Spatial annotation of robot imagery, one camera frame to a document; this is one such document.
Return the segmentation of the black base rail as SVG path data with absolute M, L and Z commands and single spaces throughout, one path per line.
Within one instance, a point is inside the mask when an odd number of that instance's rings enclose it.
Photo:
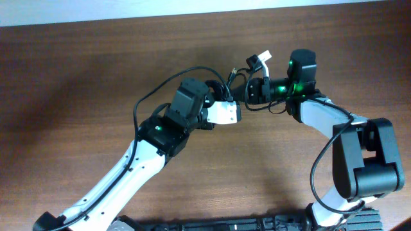
M 304 213 L 248 219 L 185 220 L 156 223 L 139 223 L 128 216 L 120 216 L 108 227 L 108 231 L 378 231 L 382 229 L 380 212 L 374 209 L 365 209 L 330 227 L 316 224 Z

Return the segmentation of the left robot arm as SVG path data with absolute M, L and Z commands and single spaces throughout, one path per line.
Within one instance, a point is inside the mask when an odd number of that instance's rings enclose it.
M 241 119 L 231 96 L 210 91 L 210 83 L 187 78 L 172 102 L 159 105 L 135 125 L 135 137 L 118 163 L 79 201 L 55 217 L 43 213 L 34 230 L 108 230 L 134 194 L 186 146 L 196 129 Z

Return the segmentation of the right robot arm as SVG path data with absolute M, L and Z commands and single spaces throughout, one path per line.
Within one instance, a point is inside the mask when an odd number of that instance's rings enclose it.
M 287 77 L 270 77 L 269 51 L 247 58 L 248 73 L 243 85 L 233 90 L 236 101 L 250 111 L 285 103 L 285 112 L 310 126 L 329 140 L 310 170 L 310 188 L 315 201 L 304 214 L 279 216 L 285 228 L 298 230 L 340 230 L 350 219 L 360 219 L 361 230 L 370 229 L 363 219 L 365 206 L 404 187 L 405 174 L 392 123 L 385 118 L 368 119 L 335 105 L 316 89 L 316 54 L 296 49 L 288 61 Z M 315 188 L 315 171 L 332 150 L 333 186 L 320 197 Z

